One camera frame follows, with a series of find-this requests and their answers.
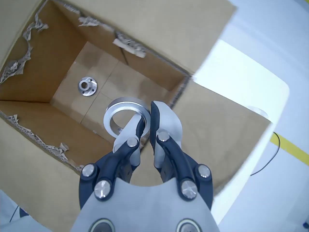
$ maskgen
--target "metal screw head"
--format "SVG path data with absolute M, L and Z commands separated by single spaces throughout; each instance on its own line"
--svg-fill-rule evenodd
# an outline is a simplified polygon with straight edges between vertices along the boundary
M 115 232 L 115 227 L 110 220 L 99 219 L 91 225 L 89 232 Z
M 90 175 L 93 174 L 95 170 L 95 166 L 93 164 L 88 164 L 86 166 L 84 166 L 83 170 L 82 170 L 82 174 L 85 177 L 89 177 Z
M 197 228 L 191 223 L 184 223 L 181 228 L 180 232 L 197 232 Z
M 135 137 L 130 137 L 127 140 L 127 144 L 128 144 L 129 147 L 135 147 L 138 144 L 138 141 Z
M 210 169 L 206 165 L 200 165 L 198 167 L 198 172 L 200 173 L 200 176 L 203 177 L 203 178 L 207 178 L 211 174 Z
M 201 229 L 194 220 L 184 219 L 178 223 L 176 232 L 201 232 Z
M 181 184 L 181 193 L 188 199 L 196 198 L 197 196 L 197 187 L 193 181 L 186 180 Z
M 158 138 L 161 142 L 166 142 L 170 138 L 170 136 L 167 132 L 162 131 L 158 133 Z
M 111 191 L 111 185 L 109 184 L 108 181 L 99 181 L 94 189 L 94 194 L 97 198 L 105 198 Z

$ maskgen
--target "cardboard box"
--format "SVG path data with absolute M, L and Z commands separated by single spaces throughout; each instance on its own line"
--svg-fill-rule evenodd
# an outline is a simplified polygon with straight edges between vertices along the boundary
M 53 230 L 69 229 L 78 214 L 78 175 L 70 169 L 78 173 L 112 150 L 113 139 L 92 128 L 92 118 L 103 120 L 104 113 L 85 117 L 85 107 L 100 98 L 134 96 L 148 104 L 156 98 L 173 107 L 183 126 L 182 149 L 210 167 L 215 190 L 269 124 L 191 80 L 235 11 L 226 0 L 1 0 L 0 8 L 0 111 L 17 130 L 0 124 L 1 188 Z M 98 53 L 102 60 L 91 65 Z M 74 93 L 83 66 L 99 79 L 95 96 Z M 65 158 L 51 147 L 61 143 L 69 147 Z M 131 182 L 161 183 L 152 164 L 148 144 Z

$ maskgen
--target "white table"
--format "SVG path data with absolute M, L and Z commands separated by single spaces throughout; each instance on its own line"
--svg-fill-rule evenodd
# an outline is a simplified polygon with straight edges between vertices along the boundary
M 259 63 L 222 40 L 217 41 L 193 79 L 272 122 L 242 167 L 215 196 L 211 213 L 219 224 L 262 156 L 287 103 L 289 87 Z

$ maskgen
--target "metal flange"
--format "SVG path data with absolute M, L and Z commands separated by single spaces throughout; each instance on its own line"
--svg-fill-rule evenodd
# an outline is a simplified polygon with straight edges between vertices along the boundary
M 103 118 L 103 125 L 106 131 L 111 136 L 117 138 L 123 128 L 115 123 L 113 116 L 123 110 L 135 111 L 141 115 L 145 121 L 145 129 L 141 137 L 146 135 L 150 129 L 150 111 L 142 100 L 135 97 L 120 97 L 109 104 Z
M 96 80 L 92 77 L 86 76 L 78 83 L 78 91 L 83 96 L 92 96 L 98 88 Z

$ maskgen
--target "silver metal part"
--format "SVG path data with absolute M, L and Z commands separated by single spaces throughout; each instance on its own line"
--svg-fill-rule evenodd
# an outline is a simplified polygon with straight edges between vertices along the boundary
M 170 138 L 170 136 L 167 132 L 162 131 L 158 133 L 158 138 L 161 142 L 166 142 Z
M 197 187 L 193 181 L 186 180 L 181 184 L 181 193 L 188 199 L 196 198 L 197 196 Z
M 115 232 L 115 227 L 110 220 L 99 219 L 92 225 L 89 232 Z
M 123 110 L 132 110 L 137 114 L 141 115 L 145 121 L 145 130 L 141 137 L 146 135 L 146 133 L 150 129 L 150 111 L 147 108 L 147 105 L 140 99 L 134 97 L 120 97 L 115 99 L 113 102 L 109 104 L 106 109 L 103 118 L 103 125 L 106 131 L 113 137 L 117 138 L 117 136 L 122 131 L 122 127 L 119 127 L 115 121 L 113 120 L 113 116 L 120 111 Z
M 101 218 L 112 221 L 116 232 L 176 231 L 185 219 L 195 221 L 203 232 L 219 232 L 200 194 L 192 201 L 177 194 L 176 178 L 153 187 L 139 187 L 117 178 L 109 200 L 98 201 L 94 194 L 89 197 L 71 231 L 88 231 Z
M 171 110 L 171 108 L 160 101 L 154 101 L 157 105 L 160 112 L 160 123 L 159 129 L 157 130 L 157 136 L 161 135 L 162 132 L 169 133 L 169 137 L 172 137 L 174 141 L 181 148 L 181 139 L 182 139 L 182 126 L 177 115 Z M 165 158 L 165 152 L 162 147 L 156 142 L 154 149 L 154 166 L 156 168 L 162 168 L 162 164 Z
M 201 230 L 195 221 L 184 219 L 177 225 L 176 232 L 201 232 Z
M 203 178 L 207 178 L 211 174 L 210 169 L 206 165 L 200 165 L 198 167 L 198 172 L 200 173 L 200 176 L 203 177 Z
M 130 137 L 127 140 L 127 144 L 129 147 L 135 147 L 138 144 L 138 140 L 135 137 Z
M 111 191 L 111 185 L 109 184 L 108 181 L 103 180 L 99 181 L 95 185 L 94 194 L 97 198 L 102 199 L 107 197 L 110 191 Z
M 141 115 L 137 113 L 133 115 L 133 117 L 130 119 L 128 124 L 124 127 L 124 129 L 120 132 L 120 134 L 115 139 L 113 153 L 115 153 L 121 147 L 121 145 L 124 144 L 129 138 L 131 137 L 135 139 L 138 138 L 136 136 L 136 127 L 140 119 L 141 119 Z M 132 153 L 130 157 L 130 163 L 132 166 L 135 166 L 135 167 L 140 164 L 140 148 L 137 148 L 137 150 L 135 150 Z
M 85 177 L 89 177 L 90 175 L 93 174 L 94 170 L 95 170 L 94 165 L 93 164 L 88 164 L 88 165 L 84 166 L 84 168 L 82 170 L 82 174 Z
M 94 78 L 86 76 L 81 79 L 77 87 L 83 96 L 92 96 L 97 91 L 98 84 Z

